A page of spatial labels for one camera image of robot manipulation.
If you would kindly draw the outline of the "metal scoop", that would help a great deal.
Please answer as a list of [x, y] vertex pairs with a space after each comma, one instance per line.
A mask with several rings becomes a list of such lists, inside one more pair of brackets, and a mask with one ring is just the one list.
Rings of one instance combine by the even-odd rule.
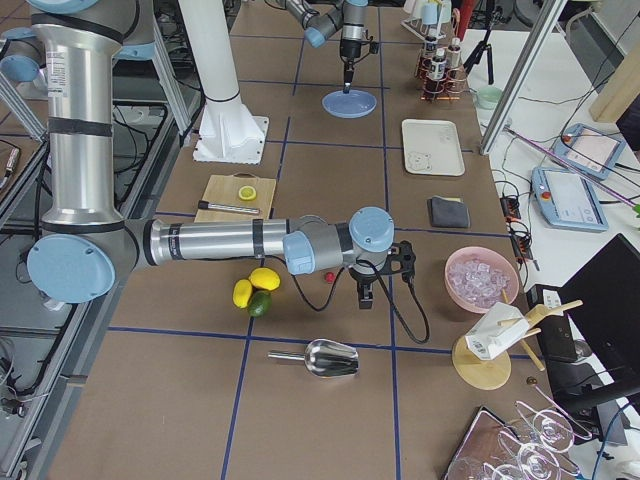
[[303, 353], [269, 351], [268, 357], [302, 362], [311, 374], [322, 378], [355, 375], [360, 364], [354, 347], [329, 339], [311, 341]]

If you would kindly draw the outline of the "black tripod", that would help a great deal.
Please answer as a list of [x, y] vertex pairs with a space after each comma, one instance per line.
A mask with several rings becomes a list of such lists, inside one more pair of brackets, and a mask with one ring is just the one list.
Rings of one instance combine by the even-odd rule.
[[469, 75], [474, 68], [475, 65], [478, 65], [483, 57], [483, 55], [487, 56], [487, 75], [488, 75], [488, 84], [494, 84], [494, 68], [493, 68], [493, 54], [492, 47], [489, 42], [490, 35], [492, 33], [492, 29], [494, 26], [494, 14], [496, 12], [496, 1], [495, 0], [487, 0], [485, 6], [485, 19], [484, 19], [484, 27], [485, 34], [481, 41], [478, 42], [476, 47], [473, 49], [467, 60], [463, 64], [463, 68], [465, 73]]

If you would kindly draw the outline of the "blue teach pendant far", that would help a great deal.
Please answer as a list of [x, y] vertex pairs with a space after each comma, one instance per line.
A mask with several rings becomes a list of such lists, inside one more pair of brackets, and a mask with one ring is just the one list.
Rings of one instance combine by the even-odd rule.
[[575, 168], [604, 180], [621, 157], [626, 141], [618, 133], [604, 133], [577, 123], [555, 140], [552, 152]]

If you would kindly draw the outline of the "yellow lemon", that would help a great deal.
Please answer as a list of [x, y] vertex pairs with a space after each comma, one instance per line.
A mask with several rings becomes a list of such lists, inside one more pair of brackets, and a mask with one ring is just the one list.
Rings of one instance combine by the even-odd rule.
[[274, 291], [281, 285], [281, 278], [279, 274], [267, 267], [259, 267], [254, 269], [248, 280], [257, 289]]
[[248, 306], [249, 301], [253, 295], [253, 285], [248, 279], [238, 280], [233, 288], [232, 301], [233, 304], [244, 309]]

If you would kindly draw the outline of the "lemon half slice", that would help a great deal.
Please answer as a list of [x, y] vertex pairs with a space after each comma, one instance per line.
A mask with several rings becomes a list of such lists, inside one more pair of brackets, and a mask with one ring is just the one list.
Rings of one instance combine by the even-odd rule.
[[237, 195], [241, 201], [250, 202], [257, 198], [257, 190], [252, 185], [243, 185], [238, 189]]

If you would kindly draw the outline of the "white carton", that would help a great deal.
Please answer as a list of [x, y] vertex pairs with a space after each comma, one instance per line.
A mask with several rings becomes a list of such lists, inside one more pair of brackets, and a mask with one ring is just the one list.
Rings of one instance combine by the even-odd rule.
[[464, 336], [468, 349], [480, 360], [489, 361], [504, 353], [529, 330], [522, 312], [509, 304], [494, 304]]

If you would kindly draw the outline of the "clear glass rack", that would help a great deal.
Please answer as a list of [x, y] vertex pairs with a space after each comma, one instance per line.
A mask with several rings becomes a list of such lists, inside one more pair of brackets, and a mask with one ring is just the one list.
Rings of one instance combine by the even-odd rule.
[[535, 407], [517, 400], [516, 417], [503, 420], [480, 407], [443, 477], [445, 479], [579, 479], [568, 452], [593, 434], [551, 397]]

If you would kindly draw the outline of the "pink bowl of ice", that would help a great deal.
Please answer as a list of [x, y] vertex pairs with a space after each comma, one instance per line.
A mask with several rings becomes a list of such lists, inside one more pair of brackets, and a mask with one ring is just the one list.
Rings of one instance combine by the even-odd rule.
[[520, 290], [519, 274], [499, 253], [470, 246], [454, 251], [444, 268], [445, 288], [461, 308], [486, 313], [497, 302], [511, 304]]

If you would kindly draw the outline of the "mint green bowl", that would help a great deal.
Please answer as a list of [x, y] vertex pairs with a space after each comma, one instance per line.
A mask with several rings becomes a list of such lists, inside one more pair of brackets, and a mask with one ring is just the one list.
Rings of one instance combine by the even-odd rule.
[[494, 110], [501, 100], [503, 91], [494, 85], [480, 87], [475, 92], [476, 106], [483, 110]]

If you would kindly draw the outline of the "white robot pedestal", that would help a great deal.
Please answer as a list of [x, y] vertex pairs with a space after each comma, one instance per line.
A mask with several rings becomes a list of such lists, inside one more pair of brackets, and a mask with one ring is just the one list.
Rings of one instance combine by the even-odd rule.
[[205, 97], [194, 159], [260, 163], [269, 119], [242, 101], [223, 3], [185, 0], [179, 7]]

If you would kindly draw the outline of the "blue teach pendant near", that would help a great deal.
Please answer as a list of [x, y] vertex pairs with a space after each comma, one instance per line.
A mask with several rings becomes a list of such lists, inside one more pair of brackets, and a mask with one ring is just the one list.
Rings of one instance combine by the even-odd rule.
[[608, 221], [592, 185], [575, 173], [549, 167], [531, 172], [535, 201], [553, 228], [605, 232]]

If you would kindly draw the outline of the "blue plate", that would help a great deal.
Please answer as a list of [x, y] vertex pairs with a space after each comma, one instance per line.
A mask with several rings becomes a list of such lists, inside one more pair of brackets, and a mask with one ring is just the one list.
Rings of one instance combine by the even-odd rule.
[[376, 97], [366, 91], [334, 91], [322, 98], [322, 107], [330, 115], [342, 119], [357, 119], [372, 113], [377, 106]]

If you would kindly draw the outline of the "yellow lemon left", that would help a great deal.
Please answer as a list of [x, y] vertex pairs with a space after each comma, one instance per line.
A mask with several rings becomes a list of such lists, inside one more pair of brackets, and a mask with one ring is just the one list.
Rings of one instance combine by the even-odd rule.
[[249, 301], [253, 295], [253, 285], [248, 279], [238, 280], [233, 288], [232, 301], [233, 304], [244, 309], [248, 306]]

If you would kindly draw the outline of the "black handled knife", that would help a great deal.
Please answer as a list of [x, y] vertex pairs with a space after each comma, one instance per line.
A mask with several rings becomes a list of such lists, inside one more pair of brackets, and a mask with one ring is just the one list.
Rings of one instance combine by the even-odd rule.
[[213, 203], [213, 202], [208, 202], [206, 200], [200, 200], [198, 202], [198, 208], [200, 210], [207, 210], [207, 211], [239, 213], [239, 214], [248, 214], [248, 215], [258, 215], [261, 213], [259, 208]]

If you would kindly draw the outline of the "black monitor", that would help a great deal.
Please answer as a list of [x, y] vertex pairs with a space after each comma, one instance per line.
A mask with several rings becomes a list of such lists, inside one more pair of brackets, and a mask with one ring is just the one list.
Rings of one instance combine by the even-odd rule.
[[622, 234], [613, 237], [563, 287], [563, 301], [583, 305], [568, 316], [613, 382], [597, 386], [588, 364], [549, 360], [554, 398], [570, 413], [629, 397], [639, 400], [639, 251]]

